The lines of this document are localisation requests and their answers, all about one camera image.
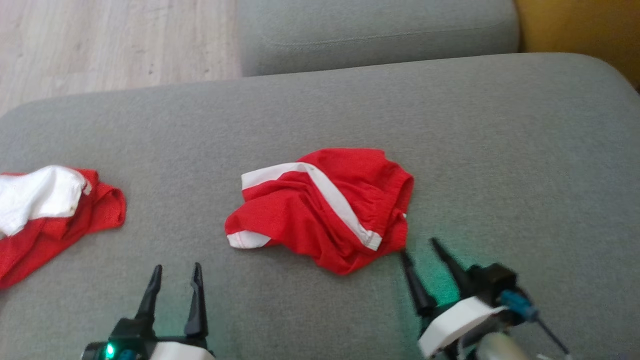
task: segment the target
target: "laminate floor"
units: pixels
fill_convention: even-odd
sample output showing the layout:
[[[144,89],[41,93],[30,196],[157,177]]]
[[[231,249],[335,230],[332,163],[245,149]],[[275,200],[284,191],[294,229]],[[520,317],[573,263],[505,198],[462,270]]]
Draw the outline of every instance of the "laminate floor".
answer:
[[[0,115],[25,102],[240,76],[236,0],[0,0]]]

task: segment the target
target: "blue connector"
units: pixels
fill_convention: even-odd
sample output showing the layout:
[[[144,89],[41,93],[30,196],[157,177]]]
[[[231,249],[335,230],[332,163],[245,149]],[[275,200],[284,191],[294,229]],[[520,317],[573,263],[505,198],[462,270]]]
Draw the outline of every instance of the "blue connector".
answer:
[[[131,350],[124,350],[118,356],[118,360],[136,360],[136,353]]]
[[[504,290],[500,293],[500,303],[522,316],[527,322],[538,321],[538,308],[533,306],[524,296],[514,291]]]

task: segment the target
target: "green led light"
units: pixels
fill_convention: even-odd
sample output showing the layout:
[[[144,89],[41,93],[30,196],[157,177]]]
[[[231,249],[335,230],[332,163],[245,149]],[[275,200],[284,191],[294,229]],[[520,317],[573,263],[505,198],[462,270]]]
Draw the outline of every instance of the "green led light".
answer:
[[[116,354],[116,349],[113,348],[112,344],[107,344],[107,350],[105,351],[105,353],[107,355],[107,359],[112,359]]]

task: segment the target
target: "gray upholstery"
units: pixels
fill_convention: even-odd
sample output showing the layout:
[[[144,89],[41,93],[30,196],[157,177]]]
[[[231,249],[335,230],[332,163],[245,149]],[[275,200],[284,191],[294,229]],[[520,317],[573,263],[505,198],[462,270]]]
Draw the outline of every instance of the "gray upholstery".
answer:
[[[284,248],[234,250],[240,175],[324,147],[376,147],[415,176],[408,248],[441,301],[427,245],[521,274],[576,352],[640,351],[640,99],[613,68],[509,54],[287,74],[34,102],[0,120],[2,170],[97,168],[127,222],[86,236],[0,293],[3,359],[73,359],[131,316],[165,266],[159,334],[186,321],[202,263],[220,359],[418,359],[396,255],[347,277]],[[541,331],[518,341],[558,353]]]
[[[512,0],[239,0],[245,76],[514,53]]]

